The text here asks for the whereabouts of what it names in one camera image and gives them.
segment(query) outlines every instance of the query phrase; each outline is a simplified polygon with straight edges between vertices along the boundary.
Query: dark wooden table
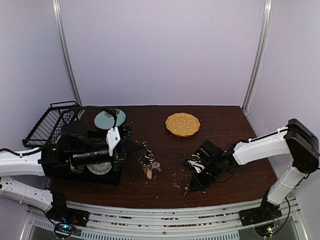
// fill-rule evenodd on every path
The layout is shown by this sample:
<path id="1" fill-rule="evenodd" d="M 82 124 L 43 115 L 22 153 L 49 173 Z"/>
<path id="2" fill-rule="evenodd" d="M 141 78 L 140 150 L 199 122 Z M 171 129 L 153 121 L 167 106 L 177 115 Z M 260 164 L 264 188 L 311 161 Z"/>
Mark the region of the dark wooden table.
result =
<path id="1" fill-rule="evenodd" d="M 183 196 L 192 171 L 183 166 L 188 158 L 208 139 L 221 148 L 239 139 L 255 136 L 238 106 L 123 106 L 127 123 L 131 124 L 133 139 L 147 141 L 162 171 L 156 179 L 148 180 L 135 155 L 124 164 L 119 187 L 69 180 L 53 179 L 51 190 L 65 194 L 66 199 L 84 204 L 126 208 L 189 208 L 232 204 L 256 200 L 276 181 L 267 159 L 237 168 L 225 183 L 214 183 L 204 191 Z M 87 111 L 82 119 L 94 130 L 98 112 Z M 172 135 L 165 125 L 168 116 L 189 113 L 201 123 L 199 132 L 190 137 Z M 229 178 L 221 175 L 219 181 Z"/>

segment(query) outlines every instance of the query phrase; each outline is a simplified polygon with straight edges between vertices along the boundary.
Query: bunch of keys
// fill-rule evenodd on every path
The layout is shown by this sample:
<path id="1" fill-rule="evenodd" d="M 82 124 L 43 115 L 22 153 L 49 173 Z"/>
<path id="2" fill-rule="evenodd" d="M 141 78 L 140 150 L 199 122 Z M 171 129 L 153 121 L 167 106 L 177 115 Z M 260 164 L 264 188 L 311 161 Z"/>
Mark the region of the bunch of keys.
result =
<path id="1" fill-rule="evenodd" d="M 151 180 L 152 178 L 155 177 L 154 170 L 161 172 L 161 166 L 159 162 L 155 161 L 155 156 L 149 149 L 147 149 L 145 142 L 144 142 L 144 150 L 145 150 L 145 153 L 144 153 L 145 160 L 142 160 L 142 158 L 139 157 L 138 154 L 137 155 L 139 157 L 139 163 L 143 167 L 144 174 L 149 180 Z"/>

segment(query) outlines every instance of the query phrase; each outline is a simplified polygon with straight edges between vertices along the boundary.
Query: plate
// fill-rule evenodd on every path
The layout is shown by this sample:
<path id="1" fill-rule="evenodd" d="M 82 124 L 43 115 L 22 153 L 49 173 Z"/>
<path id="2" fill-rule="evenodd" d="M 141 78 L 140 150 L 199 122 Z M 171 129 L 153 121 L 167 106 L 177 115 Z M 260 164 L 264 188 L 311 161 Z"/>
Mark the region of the plate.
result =
<path id="1" fill-rule="evenodd" d="M 116 119 L 116 127 L 119 127 L 121 124 L 123 124 L 126 120 L 126 114 L 119 110 L 112 108 L 112 110 L 115 111 L 117 119 Z M 110 113 L 107 113 L 105 111 L 100 112 L 97 116 L 95 116 L 94 124 L 97 128 L 103 129 L 103 130 L 109 130 L 114 126 L 114 118 Z"/>
<path id="2" fill-rule="evenodd" d="M 100 164 L 88 165 L 86 167 L 90 170 L 90 172 L 96 175 L 107 174 L 112 169 L 111 162 L 109 161 Z"/>
<path id="3" fill-rule="evenodd" d="M 179 137 L 189 137 L 199 131 L 200 122 L 195 116 L 180 112 L 169 116 L 165 121 L 166 128 Z"/>

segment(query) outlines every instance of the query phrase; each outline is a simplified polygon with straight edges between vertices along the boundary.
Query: wooden tabletop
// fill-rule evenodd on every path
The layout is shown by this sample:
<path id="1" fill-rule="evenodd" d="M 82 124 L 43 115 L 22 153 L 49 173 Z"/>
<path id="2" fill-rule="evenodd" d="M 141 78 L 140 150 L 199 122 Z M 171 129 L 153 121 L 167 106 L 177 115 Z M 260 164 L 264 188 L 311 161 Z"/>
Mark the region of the wooden tabletop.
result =
<path id="1" fill-rule="evenodd" d="M 53 179 L 50 189 L 65 194 L 66 199 L 84 204 L 125 208 L 190 208 L 232 204 L 262 198 L 275 183 L 276 176 L 267 159 L 240 166 L 225 183 L 214 183 L 199 192 L 183 197 L 192 171 L 183 166 L 206 139 L 221 148 L 239 139 L 255 137 L 245 115 L 238 106 L 121 106 L 126 122 L 131 124 L 133 140 L 147 141 L 147 147 L 160 162 L 162 171 L 148 180 L 137 156 L 124 163 L 118 187 L 70 180 Z M 188 113 L 201 123 L 199 131 L 190 137 L 172 135 L 165 125 L 168 116 Z M 86 111 L 82 119 L 94 130 L 96 111 Z M 223 173 L 219 181 L 229 178 Z"/>

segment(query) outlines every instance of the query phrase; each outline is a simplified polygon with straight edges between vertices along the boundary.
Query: wire basket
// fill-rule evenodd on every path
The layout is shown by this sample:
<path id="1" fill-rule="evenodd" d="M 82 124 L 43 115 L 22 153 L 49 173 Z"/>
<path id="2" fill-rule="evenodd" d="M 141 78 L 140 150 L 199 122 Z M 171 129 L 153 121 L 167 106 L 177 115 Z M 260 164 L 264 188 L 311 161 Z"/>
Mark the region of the wire basket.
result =
<path id="1" fill-rule="evenodd" d="M 51 139 L 49 140 L 49 143 L 57 143 L 61 135 L 61 127 L 65 124 L 70 123 L 71 121 L 79 120 L 79 111 L 75 110 L 63 114 L 61 120 L 59 121 L 59 123 L 57 123 L 61 113 L 74 106 L 79 105 L 75 101 L 51 103 L 50 107 L 45 111 L 39 121 L 35 124 L 28 136 L 22 140 L 23 146 L 25 146 L 26 148 L 41 147 L 48 141 L 52 133 L 53 134 Z"/>

